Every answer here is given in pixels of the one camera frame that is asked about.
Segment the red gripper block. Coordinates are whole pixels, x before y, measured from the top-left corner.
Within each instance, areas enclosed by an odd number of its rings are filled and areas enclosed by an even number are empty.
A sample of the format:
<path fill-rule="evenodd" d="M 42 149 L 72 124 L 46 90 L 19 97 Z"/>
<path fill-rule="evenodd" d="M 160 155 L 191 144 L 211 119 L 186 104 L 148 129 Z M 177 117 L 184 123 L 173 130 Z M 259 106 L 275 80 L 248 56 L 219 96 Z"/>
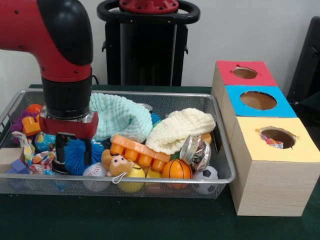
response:
<path fill-rule="evenodd" d="M 46 111 L 42 111 L 39 115 L 40 129 L 50 135 L 56 135 L 55 148 L 56 157 L 59 163 L 65 162 L 65 144 L 66 139 L 63 136 L 74 136 L 77 139 L 84 139 L 85 151 L 84 151 L 84 164 L 89 166 L 92 164 L 92 138 L 97 132 L 99 123 L 98 113 L 95 111 L 89 111 L 89 113 L 78 119 L 73 120 L 61 120 L 52 118 Z"/>

